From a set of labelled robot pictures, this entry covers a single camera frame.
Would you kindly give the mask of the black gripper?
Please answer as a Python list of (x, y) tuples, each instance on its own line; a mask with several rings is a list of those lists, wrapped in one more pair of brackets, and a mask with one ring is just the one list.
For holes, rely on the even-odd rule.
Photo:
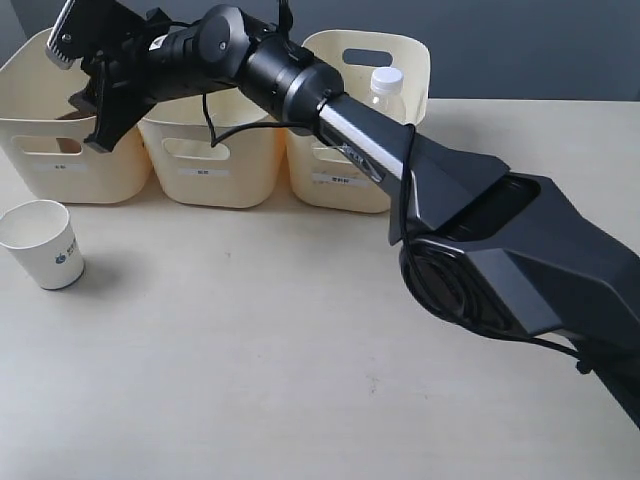
[(68, 99), (95, 116), (84, 143), (98, 153), (111, 153), (156, 105), (210, 91), (195, 48), (198, 22), (175, 21), (159, 8), (141, 16), (116, 2), (81, 58), (88, 84)]

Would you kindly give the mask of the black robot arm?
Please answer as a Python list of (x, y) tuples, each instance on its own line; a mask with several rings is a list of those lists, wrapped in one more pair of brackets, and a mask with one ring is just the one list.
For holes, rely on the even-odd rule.
[(391, 201), (403, 280), (432, 315), (489, 339), (546, 345), (594, 374), (639, 418), (639, 258), (587, 220), (549, 178), (445, 147), (350, 96), (338, 70), (276, 23), (218, 4), (192, 22), (117, 1), (69, 1), (47, 42), (88, 77), (70, 103), (93, 114), (106, 153), (156, 105), (237, 89), (271, 128), (338, 149)]

